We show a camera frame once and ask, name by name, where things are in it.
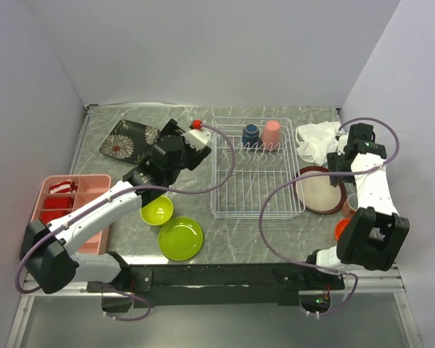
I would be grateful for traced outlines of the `pink plastic cup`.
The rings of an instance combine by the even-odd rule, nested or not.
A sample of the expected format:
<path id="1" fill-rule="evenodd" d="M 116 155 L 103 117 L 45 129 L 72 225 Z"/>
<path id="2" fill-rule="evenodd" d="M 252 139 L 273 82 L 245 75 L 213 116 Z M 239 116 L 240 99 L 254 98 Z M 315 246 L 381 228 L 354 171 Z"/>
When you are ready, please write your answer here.
<path id="1" fill-rule="evenodd" d="M 276 120 L 266 122 L 261 135 L 262 147 L 265 151 L 277 150 L 281 141 L 281 125 Z"/>

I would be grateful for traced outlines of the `dark blue ceramic mug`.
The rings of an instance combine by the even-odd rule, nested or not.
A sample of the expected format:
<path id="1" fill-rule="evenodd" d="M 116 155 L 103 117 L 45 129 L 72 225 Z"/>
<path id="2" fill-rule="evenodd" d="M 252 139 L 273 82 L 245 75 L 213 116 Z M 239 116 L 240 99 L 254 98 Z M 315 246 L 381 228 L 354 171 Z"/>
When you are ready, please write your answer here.
<path id="1" fill-rule="evenodd" d="M 255 124 L 245 125 L 241 137 L 242 145 L 252 147 L 259 141 L 259 129 Z"/>

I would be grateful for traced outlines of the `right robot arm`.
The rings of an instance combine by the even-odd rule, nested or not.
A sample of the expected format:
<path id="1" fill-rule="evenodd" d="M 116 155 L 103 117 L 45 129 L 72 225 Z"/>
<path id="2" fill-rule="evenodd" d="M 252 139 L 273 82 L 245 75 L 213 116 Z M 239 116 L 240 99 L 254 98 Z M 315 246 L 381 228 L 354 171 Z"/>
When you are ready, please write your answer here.
<path id="1" fill-rule="evenodd" d="M 376 143 L 373 126 L 350 126 L 347 142 L 340 152 L 327 155 L 332 186 L 353 183 L 358 207 L 339 236 L 337 245 L 316 250 L 308 258 L 312 264 L 303 271 L 304 283 L 319 289 L 328 280 L 328 270 L 354 265 L 366 270 L 387 271 L 394 263 L 410 230 L 410 221 L 401 217 L 391 198 L 385 146 Z"/>

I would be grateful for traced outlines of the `pink ceramic mug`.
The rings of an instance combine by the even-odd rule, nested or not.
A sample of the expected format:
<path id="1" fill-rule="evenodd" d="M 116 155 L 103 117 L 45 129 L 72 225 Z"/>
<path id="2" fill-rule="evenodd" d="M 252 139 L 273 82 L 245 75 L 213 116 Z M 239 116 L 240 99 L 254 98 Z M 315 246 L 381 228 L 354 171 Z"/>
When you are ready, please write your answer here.
<path id="1" fill-rule="evenodd" d="M 351 219 L 358 208 L 358 200 L 357 200 L 357 194 L 350 194 L 341 209 L 341 213 L 345 218 Z"/>

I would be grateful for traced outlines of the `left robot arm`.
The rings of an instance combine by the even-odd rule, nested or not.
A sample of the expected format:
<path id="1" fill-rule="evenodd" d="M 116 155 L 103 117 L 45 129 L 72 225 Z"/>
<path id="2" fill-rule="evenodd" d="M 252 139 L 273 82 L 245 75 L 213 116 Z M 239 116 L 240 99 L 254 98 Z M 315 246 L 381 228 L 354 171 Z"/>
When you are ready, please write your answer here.
<path id="1" fill-rule="evenodd" d="M 189 131 L 170 120 L 162 129 L 149 157 L 112 188 L 84 206 L 48 223 L 40 219 L 26 226 L 20 263 L 14 279 L 25 294 L 21 272 L 32 275 L 38 288 L 53 294 L 73 281 L 105 283 L 113 291 L 131 282 L 130 265 L 116 252 L 85 254 L 79 249 L 102 229 L 166 192 L 184 169 L 195 169 L 211 152 L 208 142 L 217 129 L 198 120 Z"/>

